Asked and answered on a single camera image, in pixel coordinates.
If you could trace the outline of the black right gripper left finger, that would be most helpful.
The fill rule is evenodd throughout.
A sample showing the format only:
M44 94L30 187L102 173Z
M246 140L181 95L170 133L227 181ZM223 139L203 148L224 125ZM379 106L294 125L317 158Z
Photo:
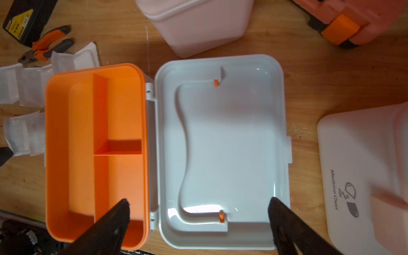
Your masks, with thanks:
M130 223L130 204L120 200L61 255L119 255Z

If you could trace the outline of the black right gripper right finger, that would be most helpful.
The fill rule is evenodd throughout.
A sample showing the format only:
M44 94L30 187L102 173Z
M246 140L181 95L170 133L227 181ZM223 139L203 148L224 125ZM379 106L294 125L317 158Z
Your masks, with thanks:
M276 197L269 203L268 216L280 255L297 255L299 251L304 255L341 254Z

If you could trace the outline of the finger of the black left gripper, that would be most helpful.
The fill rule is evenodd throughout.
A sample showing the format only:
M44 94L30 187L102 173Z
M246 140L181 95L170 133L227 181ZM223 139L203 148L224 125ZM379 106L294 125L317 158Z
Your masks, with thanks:
M13 156L14 156L14 153L9 147L1 147L0 148L0 167L2 167Z

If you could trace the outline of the grey first aid box orange handle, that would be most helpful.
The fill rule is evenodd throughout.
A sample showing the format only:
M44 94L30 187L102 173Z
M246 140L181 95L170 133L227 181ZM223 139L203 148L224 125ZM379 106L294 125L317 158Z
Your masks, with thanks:
M122 249L152 230L177 249L274 250L268 205L290 204L284 73L269 55L133 64L46 86L46 227L74 242L120 200Z

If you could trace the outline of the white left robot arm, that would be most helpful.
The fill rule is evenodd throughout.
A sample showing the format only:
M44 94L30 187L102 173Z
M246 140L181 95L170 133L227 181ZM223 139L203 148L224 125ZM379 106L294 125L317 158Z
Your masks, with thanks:
M1 255L43 255L32 229L4 228L1 225Z

